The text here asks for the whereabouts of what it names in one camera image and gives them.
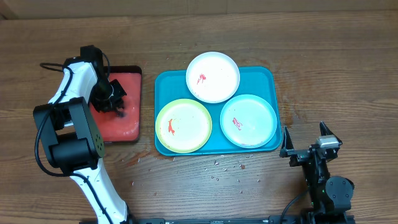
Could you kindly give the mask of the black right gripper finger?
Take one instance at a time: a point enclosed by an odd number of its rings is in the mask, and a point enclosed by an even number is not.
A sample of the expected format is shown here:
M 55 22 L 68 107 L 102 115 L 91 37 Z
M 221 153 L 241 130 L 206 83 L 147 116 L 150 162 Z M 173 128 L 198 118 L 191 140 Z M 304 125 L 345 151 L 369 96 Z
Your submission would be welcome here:
M 333 135 L 333 132 L 328 128 L 324 121 L 320 122 L 320 133 L 322 136 Z
M 281 152 L 290 152 L 294 150 L 294 146 L 289 134 L 289 130 L 287 126 L 284 126 L 284 136 L 283 136 L 283 141 L 282 141 L 282 146 L 281 146 Z

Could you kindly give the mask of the dark green sponge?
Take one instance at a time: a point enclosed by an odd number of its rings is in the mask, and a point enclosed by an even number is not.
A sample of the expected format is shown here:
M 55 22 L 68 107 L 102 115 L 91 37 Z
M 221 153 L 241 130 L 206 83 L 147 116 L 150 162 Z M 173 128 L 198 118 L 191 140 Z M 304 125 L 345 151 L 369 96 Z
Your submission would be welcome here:
M 123 118 L 125 117 L 125 112 L 124 112 L 124 108 L 116 108 L 114 110 L 114 112 L 116 113 L 117 117 Z

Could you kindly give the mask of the yellow-green plate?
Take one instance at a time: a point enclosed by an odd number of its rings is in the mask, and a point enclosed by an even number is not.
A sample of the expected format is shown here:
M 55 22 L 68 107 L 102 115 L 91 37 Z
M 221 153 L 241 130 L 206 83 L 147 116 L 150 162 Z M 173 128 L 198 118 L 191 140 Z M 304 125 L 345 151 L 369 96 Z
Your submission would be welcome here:
M 188 154 L 206 144 L 212 127 L 211 115 L 201 103 L 178 99 L 160 110 L 155 120 L 155 135 L 166 149 Z

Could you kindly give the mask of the white plate with red stain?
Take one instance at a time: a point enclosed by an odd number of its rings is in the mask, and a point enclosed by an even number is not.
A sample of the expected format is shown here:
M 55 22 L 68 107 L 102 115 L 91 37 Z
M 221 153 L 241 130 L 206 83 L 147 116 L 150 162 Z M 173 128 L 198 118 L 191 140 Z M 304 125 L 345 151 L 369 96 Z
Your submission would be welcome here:
M 186 70 L 186 84 L 191 94 L 205 103 L 221 103 L 231 98 L 240 84 L 235 61 L 221 52 L 196 56 Z

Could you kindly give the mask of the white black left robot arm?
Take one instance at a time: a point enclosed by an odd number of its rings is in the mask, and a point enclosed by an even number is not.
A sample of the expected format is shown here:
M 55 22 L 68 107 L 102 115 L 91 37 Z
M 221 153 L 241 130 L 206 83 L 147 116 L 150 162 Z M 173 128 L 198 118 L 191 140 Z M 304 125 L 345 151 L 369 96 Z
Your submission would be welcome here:
M 69 177 L 81 189 L 96 214 L 96 223 L 135 223 L 127 203 L 118 195 L 105 169 L 104 141 L 89 109 L 96 87 L 107 100 L 114 87 L 103 71 L 103 60 L 85 62 L 70 58 L 64 64 L 41 63 L 42 68 L 63 73 L 56 94 L 33 111 L 37 134 L 35 160 L 47 175 Z M 48 163 L 61 171 L 56 174 L 43 165 L 42 146 Z

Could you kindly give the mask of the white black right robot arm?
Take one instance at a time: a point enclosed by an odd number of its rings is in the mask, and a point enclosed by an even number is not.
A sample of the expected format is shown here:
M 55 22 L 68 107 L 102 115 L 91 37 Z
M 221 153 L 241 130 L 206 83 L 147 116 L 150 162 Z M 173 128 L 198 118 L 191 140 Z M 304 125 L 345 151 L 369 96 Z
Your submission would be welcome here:
M 307 185 L 305 192 L 295 197 L 284 208 L 279 223 L 336 223 L 355 224 L 354 216 L 347 215 L 351 209 L 354 183 L 341 176 L 332 176 L 327 163 L 338 157 L 342 140 L 333 134 L 327 125 L 320 122 L 320 136 L 308 149 L 294 149 L 290 134 L 284 128 L 280 157 L 288 157 L 291 167 L 301 167 Z M 312 206 L 304 208 L 299 215 L 287 216 L 287 210 L 306 194 Z

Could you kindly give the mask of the red tray with dark rim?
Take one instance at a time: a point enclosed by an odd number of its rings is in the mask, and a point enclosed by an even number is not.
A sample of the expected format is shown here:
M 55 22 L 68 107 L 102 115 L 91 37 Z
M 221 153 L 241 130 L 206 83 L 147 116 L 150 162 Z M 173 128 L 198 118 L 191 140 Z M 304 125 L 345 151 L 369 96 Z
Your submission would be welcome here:
M 137 65 L 112 66 L 109 79 L 117 80 L 127 93 L 123 114 L 97 112 L 90 106 L 91 114 L 104 142 L 135 142 L 139 139 L 142 70 Z

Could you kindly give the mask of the light blue plate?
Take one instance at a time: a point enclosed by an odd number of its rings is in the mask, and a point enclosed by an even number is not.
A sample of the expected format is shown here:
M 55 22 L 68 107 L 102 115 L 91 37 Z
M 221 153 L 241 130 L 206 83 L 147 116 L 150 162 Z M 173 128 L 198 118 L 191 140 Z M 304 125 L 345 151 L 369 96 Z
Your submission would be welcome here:
M 252 149 L 264 146 L 274 137 L 277 116 L 265 99 L 256 95 L 238 95 L 221 110 L 220 127 L 234 145 Z

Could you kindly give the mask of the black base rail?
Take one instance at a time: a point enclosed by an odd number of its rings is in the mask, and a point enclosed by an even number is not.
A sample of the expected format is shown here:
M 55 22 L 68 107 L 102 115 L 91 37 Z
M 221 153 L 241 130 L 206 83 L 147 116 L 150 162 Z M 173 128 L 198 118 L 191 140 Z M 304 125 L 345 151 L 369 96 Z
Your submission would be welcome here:
M 227 219 L 181 219 L 166 220 L 164 218 L 142 218 L 138 224 L 303 224 L 310 223 L 299 215 L 285 215 L 280 220 L 280 215 L 271 215 L 268 218 L 227 218 Z

